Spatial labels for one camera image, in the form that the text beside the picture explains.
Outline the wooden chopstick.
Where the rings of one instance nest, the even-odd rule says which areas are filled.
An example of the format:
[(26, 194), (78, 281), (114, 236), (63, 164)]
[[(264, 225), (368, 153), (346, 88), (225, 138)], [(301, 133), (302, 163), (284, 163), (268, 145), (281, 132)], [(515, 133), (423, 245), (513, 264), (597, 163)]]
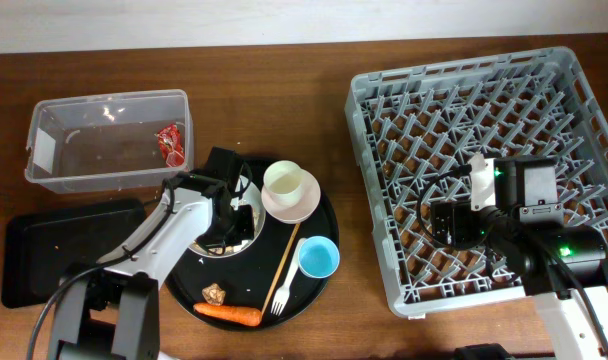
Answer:
[(289, 255), (290, 250), (291, 250), (291, 248), (292, 248), (292, 245), (293, 245), (293, 243), (294, 243), (295, 237), (296, 237), (296, 235), (297, 235), (297, 233), (298, 233), (298, 231), (299, 231), (300, 225), (301, 225), (301, 223), (296, 223), (296, 224), (294, 225), (293, 231), (292, 231), (292, 233), (291, 233), (291, 235), (290, 235), (290, 238), (289, 238), (289, 240), (288, 240), (288, 242), (287, 242), (287, 246), (286, 246), (286, 248), (285, 248), (285, 250), (284, 250), (284, 253), (283, 253), (283, 255), (282, 255), (282, 258), (281, 258), (281, 260), (280, 260), (280, 263), (279, 263), (279, 265), (278, 265), (278, 268), (277, 268), (277, 270), (276, 270), (276, 272), (275, 272), (275, 274), (274, 274), (274, 277), (273, 277), (273, 280), (272, 280), (271, 286), (270, 286), (270, 288), (269, 288), (269, 290), (268, 290), (268, 293), (267, 293), (267, 296), (266, 296), (266, 298), (265, 298), (265, 301), (264, 301), (263, 307), (262, 307), (262, 309), (261, 309), (261, 314), (262, 314), (262, 316), (265, 314), (266, 309), (267, 309), (267, 307), (268, 307), (268, 305), (269, 305), (269, 302), (270, 302), (270, 300), (271, 300), (271, 298), (272, 298), (272, 296), (273, 296), (273, 293), (274, 293), (274, 291), (275, 291), (275, 289), (276, 289), (276, 286), (277, 286), (278, 280), (279, 280), (279, 278), (280, 278), (280, 276), (281, 276), (282, 270), (283, 270), (283, 268), (284, 268), (284, 265), (285, 265), (285, 263), (286, 263), (286, 260), (287, 260), (287, 258), (288, 258), (288, 255)]

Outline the cream white cup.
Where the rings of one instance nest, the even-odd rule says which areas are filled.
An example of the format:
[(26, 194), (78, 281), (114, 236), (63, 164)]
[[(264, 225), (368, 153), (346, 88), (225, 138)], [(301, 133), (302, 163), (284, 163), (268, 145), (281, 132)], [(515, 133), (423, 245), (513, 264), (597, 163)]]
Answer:
[(277, 204), (293, 206), (303, 195), (303, 170), (292, 161), (274, 162), (266, 169), (263, 184)]

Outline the pink bowl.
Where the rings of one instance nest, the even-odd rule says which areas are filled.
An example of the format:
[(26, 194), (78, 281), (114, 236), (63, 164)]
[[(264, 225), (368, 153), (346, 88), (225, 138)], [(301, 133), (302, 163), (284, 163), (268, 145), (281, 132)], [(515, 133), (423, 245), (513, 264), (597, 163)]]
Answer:
[(286, 224), (301, 223), (308, 219), (316, 210), (321, 199), (321, 188), (317, 179), (307, 170), (303, 170), (302, 198), (293, 206), (285, 207), (278, 204), (264, 186), (261, 190), (261, 200), (264, 209), (276, 220)]

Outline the white plastic fork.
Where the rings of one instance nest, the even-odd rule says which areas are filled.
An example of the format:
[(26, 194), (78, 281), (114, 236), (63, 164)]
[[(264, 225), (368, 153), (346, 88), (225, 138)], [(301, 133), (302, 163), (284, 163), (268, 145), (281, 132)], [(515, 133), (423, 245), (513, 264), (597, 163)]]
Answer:
[(300, 249), (302, 248), (303, 244), (306, 241), (307, 241), (307, 238), (301, 238), (298, 240), (298, 243), (296, 244), (296, 248), (293, 253), (291, 262), (289, 264), (289, 268), (288, 268), (285, 280), (284, 280), (283, 284), (277, 289), (277, 291), (274, 295), (273, 303), (271, 306), (272, 315), (280, 316), (282, 314), (282, 312), (284, 311), (286, 304), (288, 303), (288, 300), (290, 298), (291, 284), (295, 278), (296, 273), (299, 270)]

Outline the blue plastic cup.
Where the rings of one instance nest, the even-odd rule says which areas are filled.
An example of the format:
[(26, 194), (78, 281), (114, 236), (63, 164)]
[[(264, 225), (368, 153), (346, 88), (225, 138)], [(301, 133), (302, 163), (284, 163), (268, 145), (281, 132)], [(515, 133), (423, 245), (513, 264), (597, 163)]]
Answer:
[(304, 238), (298, 244), (297, 261), (305, 276), (325, 279), (339, 267), (339, 248), (331, 239), (323, 236)]

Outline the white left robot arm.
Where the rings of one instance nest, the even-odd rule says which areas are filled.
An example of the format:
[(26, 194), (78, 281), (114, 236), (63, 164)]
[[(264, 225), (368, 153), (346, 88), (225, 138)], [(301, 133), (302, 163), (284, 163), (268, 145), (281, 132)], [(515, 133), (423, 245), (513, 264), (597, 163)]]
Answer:
[(162, 183), (152, 214), (95, 265), (61, 280), (43, 310), (54, 314), (50, 359), (163, 359), (159, 290), (191, 244), (226, 249), (254, 236), (253, 184), (232, 175), (180, 172)]

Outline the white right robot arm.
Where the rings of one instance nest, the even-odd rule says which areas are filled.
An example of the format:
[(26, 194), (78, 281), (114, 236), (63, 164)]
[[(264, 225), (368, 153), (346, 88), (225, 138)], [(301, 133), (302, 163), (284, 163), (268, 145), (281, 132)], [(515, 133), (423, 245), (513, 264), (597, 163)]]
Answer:
[(486, 158), (446, 172), (467, 200), (433, 201), (422, 231), (439, 247), (500, 255), (533, 298), (558, 359), (608, 359), (608, 248), (598, 230), (567, 225), (555, 160)]

